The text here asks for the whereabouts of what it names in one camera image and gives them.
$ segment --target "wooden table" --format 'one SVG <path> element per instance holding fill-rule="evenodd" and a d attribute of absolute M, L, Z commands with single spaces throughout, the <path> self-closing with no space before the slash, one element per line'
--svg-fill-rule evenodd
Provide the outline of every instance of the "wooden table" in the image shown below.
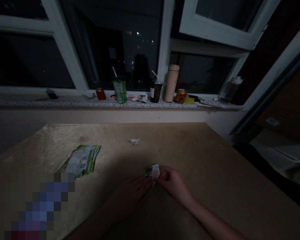
<path fill-rule="evenodd" d="M 143 140 L 134 146 L 131 138 Z M 158 162 L 179 169 L 194 195 L 248 238 L 300 239 L 300 207 L 205 123 L 51 124 L 2 153 L 0 173 L 55 172 L 79 144 L 102 148 L 94 172 L 76 180 L 75 214 L 55 221 L 48 238 L 62 239 L 121 182 Z M 210 239 L 158 186 L 136 214 L 113 226 L 105 238 Z"/>

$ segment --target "granite window sill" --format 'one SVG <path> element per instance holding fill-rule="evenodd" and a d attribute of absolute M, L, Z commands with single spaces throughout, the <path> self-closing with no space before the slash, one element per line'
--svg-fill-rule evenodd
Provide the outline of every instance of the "granite window sill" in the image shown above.
<path fill-rule="evenodd" d="M 45 95 L 18 95 L 0 94 L 0 107 L 31 107 L 31 108 L 113 108 L 113 109 L 218 109 L 223 111 L 239 109 L 222 109 L 215 107 L 199 107 L 196 104 L 167 103 L 160 99 L 158 103 L 134 102 L 128 100 L 119 104 L 116 100 L 101 100 L 97 98 L 85 99 L 82 96 L 59 96 L 58 99 L 49 99 Z"/>

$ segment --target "cardboard box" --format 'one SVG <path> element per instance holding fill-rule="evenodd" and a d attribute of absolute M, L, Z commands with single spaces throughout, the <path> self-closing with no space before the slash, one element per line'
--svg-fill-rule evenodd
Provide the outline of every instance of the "cardboard box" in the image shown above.
<path fill-rule="evenodd" d="M 300 70 L 256 123 L 300 142 Z"/>

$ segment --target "open window pane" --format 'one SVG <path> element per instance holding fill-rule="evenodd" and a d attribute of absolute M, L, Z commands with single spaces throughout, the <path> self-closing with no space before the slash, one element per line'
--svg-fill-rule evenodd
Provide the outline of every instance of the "open window pane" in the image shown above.
<path fill-rule="evenodd" d="M 0 15 L 48 19 L 40 0 L 0 0 Z"/>
<path fill-rule="evenodd" d="M 149 91 L 157 72 L 162 0 L 60 0 L 89 88 L 113 89 L 112 66 L 128 90 Z"/>
<path fill-rule="evenodd" d="M 180 65 L 176 91 L 218 94 L 235 59 L 171 52 L 170 63 Z"/>
<path fill-rule="evenodd" d="M 75 88 L 53 37 L 3 32 L 0 86 Z"/>
<path fill-rule="evenodd" d="M 198 0 L 196 14 L 248 31 L 262 0 Z"/>

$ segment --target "can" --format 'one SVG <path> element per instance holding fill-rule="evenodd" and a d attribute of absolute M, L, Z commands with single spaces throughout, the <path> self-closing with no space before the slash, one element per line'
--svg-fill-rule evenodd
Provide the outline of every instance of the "can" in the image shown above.
<path fill-rule="evenodd" d="M 97 97 L 99 100 L 105 100 L 106 99 L 106 94 L 104 93 L 104 90 L 102 88 L 97 88 Z"/>
<path fill-rule="evenodd" d="M 126 103 L 127 102 L 127 88 L 126 81 L 123 76 L 118 76 L 112 80 L 114 91 L 116 92 L 117 102 Z"/>
<path fill-rule="evenodd" d="M 177 96 L 176 96 L 176 103 L 183 104 L 184 99 L 187 96 L 187 91 L 184 89 L 178 89 Z"/>

